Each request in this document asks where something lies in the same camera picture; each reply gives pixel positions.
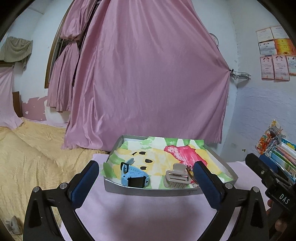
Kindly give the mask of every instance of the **tied pink curtain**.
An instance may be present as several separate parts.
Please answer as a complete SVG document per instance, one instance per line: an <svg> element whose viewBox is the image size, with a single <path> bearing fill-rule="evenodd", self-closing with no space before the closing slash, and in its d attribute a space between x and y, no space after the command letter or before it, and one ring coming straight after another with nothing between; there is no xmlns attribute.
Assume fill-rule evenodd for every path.
<svg viewBox="0 0 296 241"><path fill-rule="evenodd" d="M12 80L13 67L0 68L0 126L15 129L22 123L22 119L13 108Z"/></svg>
<svg viewBox="0 0 296 241"><path fill-rule="evenodd" d="M229 67L191 0L103 0L78 63L64 148L119 136L220 142Z"/></svg>
<svg viewBox="0 0 296 241"><path fill-rule="evenodd" d="M75 0L67 14L60 37L71 42L56 60L48 88L47 106L57 111L71 110L72 82L79 60L77 41L87 26L97 0Z"/></svg>

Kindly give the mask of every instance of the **table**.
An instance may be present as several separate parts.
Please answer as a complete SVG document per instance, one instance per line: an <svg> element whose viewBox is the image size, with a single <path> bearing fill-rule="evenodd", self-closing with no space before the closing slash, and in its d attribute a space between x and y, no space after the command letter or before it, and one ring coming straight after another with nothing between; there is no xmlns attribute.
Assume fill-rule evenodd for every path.
<svg viewBox="0 0 296 241"><path fill-rule="evenodd" d="M106 154L95 154L99 164ZM268 197L261 179L244 162L228 163L238 175L236 188L250 190L257 186L266 208ZM216 210L205 196L180 197L126 196L105 191L104 179L99 176L77 215L96 241L196 241L214 217ZM239 213L234 215L221 238L228 239ZM72 241L65 226L61 233Z"/></svg>

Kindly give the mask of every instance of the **red paint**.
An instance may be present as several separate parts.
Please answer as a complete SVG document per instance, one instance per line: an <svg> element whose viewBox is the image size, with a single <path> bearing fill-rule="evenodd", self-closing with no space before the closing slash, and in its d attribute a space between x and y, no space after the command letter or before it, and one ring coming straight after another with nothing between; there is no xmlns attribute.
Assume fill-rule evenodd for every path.
<svg viewBox="0 0 296 241"><path fill-rule="evenodd" d="M174 158L176 158L180 163L192 166L197 161L202 161L203 164L207 166L207 162L201 158L199 154L195 152L195 149L191 148L190 146L166 146L164 151L171 153Z"/></svg>
<svg viewBox="0 0 296 241"><path fill-rule="evenodd" d="M25 118L35 121L46 121L44 101L47 96L31 98L28 103L22 103L22 113Z"/></svg>

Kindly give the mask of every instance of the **child's painting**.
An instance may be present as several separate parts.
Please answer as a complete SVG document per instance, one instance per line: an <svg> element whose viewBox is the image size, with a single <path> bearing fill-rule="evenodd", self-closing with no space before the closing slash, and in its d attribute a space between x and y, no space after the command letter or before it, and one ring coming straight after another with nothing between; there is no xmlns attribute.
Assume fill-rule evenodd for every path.
<svg viewBox="0 0 296 241"><path fill-rule="evenodd" d="M129 139L104 163L104 175L107 179L121 184L120 164L134 158L133 166L150 176L150 184L146 188L166 189L163 184L165 173L172 170L175 163L193 166L196 161L202 161L221 181L232 181L232 178L218 167L219 161L203 145L203 140L162 137L148 137L146 140Z"/></svg>

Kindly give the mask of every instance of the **yellow bedspread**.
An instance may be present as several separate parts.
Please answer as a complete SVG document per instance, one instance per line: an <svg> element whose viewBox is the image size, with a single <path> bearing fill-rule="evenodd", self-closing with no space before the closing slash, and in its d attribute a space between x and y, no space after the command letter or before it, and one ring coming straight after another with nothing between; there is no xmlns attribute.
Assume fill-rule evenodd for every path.
<svg viewBox="0 0 296 241"><path fill-rule="evenodd" d="M62 150L65 129L25 120L10 130L0 127L0 218L23 224L35 186L43 190L69 182L99 150Z"/></svg>

